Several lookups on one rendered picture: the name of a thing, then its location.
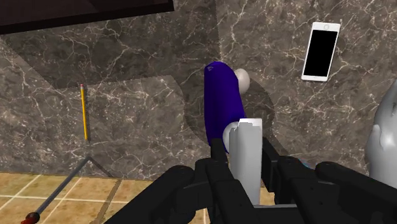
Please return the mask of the white smartphone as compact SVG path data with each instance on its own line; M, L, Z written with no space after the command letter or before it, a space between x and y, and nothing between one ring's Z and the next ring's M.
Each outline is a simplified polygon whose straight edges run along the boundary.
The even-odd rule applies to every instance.
M301 79L328 81L341 25L314 22L310 31Z

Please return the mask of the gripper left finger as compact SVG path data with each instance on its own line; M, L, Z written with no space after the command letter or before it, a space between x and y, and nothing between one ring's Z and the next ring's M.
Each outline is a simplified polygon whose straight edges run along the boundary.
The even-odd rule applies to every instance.
M212 224L260 224L241 183L229 168L221 139L195 168L175 165L135 196L105 224L188 224L208 209Z

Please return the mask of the grey rod with red end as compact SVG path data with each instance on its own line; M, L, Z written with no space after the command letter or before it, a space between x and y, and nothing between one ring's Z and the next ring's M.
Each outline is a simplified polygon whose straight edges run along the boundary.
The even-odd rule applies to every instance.
M67 184L81 171L85 164L91 160L90 156L84 158L78 166L66 177L63 182L48 196L48 198L34 211L25 217L20 224L36 224L41 217L41 213L53 202L57 195L67 186Z

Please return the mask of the yellow pencil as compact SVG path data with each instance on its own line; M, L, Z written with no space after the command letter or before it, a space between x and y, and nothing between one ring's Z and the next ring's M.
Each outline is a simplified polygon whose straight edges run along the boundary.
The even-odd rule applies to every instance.
M83 130L85 141L88 141L88 131L87 131L87 116L86 116L86 104L85 104L85 88L84 84L80 84L81 93L81 106L82 106L82 117L83 117Z

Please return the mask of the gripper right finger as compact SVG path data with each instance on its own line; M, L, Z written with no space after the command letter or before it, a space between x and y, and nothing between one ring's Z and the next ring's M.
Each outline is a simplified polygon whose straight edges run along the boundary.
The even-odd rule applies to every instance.
M335 162L309 169L263 140L261 178L275 205L267 224L397 224L397 189Z

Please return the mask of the blue curved vase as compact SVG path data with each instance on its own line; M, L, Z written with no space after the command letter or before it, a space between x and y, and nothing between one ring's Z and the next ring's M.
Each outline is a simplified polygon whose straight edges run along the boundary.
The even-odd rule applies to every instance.
M204 68L204 121L207 142L222 139L224 129L245 117L239 81L227 64L214 61Z

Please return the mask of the white egg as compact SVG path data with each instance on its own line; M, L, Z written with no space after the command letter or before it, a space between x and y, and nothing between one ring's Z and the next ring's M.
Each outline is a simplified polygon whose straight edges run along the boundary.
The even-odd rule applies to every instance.
M245 69L239 68L234 71L239 82L240 95L245 94L250 86L250 77Z

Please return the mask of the grey cylinder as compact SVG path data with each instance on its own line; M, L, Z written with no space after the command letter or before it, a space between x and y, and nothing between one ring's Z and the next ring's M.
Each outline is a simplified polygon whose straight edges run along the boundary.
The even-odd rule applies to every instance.
M228 124L223 131L231 173L254 205L260 203L262 130L261 118L241 118Z

